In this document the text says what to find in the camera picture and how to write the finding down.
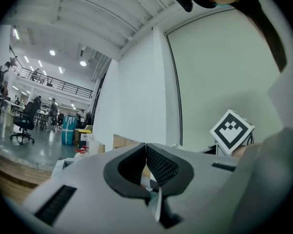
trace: ceiling light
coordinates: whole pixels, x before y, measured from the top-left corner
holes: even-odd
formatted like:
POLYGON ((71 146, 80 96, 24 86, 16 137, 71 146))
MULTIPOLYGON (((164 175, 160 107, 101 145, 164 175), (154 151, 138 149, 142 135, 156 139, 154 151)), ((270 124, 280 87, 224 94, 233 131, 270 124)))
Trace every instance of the ceiling light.
POLYGON ((18 35, 18 32, 16 29, 14 29, 14 34, 15 34, 16 39, 19 40, 20 38, 19 38, 19 35, 18 35))

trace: yellow lid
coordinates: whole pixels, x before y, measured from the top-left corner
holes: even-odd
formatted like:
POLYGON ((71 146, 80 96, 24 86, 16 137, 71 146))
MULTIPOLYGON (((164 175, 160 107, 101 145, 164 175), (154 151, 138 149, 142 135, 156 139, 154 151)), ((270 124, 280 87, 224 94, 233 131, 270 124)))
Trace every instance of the yellow lid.
POLYGON ((91 133, 90 130, 84 130, 84 129, 79 129, 78 132, 83 133, 83 134, 90 134, 91 133))

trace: chair base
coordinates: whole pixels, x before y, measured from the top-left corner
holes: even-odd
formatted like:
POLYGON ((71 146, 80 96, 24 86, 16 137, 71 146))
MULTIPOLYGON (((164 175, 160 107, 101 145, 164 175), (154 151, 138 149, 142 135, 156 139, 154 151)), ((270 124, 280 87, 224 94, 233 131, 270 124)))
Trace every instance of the chair base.
POLYGON ((35 139, 33 139, 31 137, 31 135, 27 131, 25 131, 24 129, 23 129, 23 131, 21 133, 11 135, 10 140, 12 140, 13 137, 21 137, 20 145, 23 145, 23 139, 24 138, 27 138, 28 140, 31 140, 33 142, 33 144, 35 143, 35 139))

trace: wooden floor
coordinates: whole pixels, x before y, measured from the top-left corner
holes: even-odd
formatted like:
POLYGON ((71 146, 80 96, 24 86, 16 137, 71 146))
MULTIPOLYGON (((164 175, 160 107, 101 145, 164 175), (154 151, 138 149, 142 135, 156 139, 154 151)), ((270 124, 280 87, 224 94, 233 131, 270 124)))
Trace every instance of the wooden floor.
POLYGON ((50 177, 51 172, 29 168, 0 156, 0 191, 19 204, 50 177))

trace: balcony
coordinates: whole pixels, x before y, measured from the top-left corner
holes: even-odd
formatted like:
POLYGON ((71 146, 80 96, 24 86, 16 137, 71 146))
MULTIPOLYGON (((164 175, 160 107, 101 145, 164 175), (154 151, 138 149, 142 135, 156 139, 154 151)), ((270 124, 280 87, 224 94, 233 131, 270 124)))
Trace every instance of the balcony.
MULTIPOLYGON (((10 57, 14 58, 16 55, 14 54, 12 48, 10 47, 10 57)), ((63 80, 59 80, 50 76, 45 76, 44 74, 37 73, 33 74, 33 71, 23 68, 21 63, 17 60, 17 66, 12 67, 14 72, 22 78, 37 82, 39 84, 45 85, 47 87, 52 87, 73 95, 78 95, 84 98, 91 98, 93 91, 76 86, 74 84, 68 83, 63 80)))

